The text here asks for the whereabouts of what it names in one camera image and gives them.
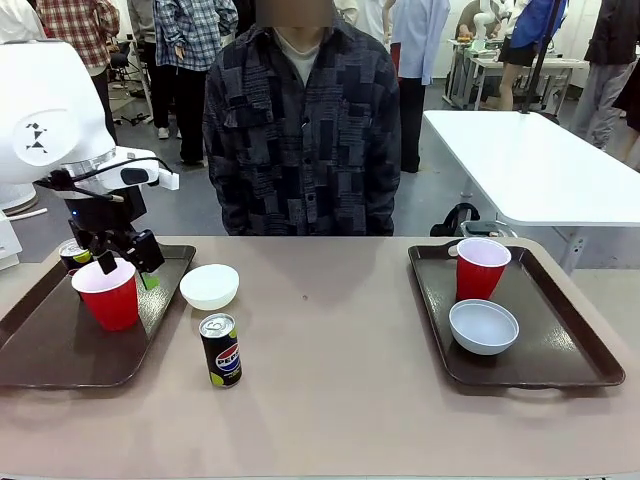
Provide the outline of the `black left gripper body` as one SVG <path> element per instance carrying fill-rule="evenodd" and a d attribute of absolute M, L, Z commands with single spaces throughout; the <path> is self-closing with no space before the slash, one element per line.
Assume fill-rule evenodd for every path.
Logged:
<path fill-rule="evenodd" d="M 139 189 L 120 189 L 114 192 L 122 202 L 107 201 L 95 197 L 68 199 L 73 224 L 82 231 L 100 233 L 106 231 L 133 232 L 132 222 L 147 210 Z"/>

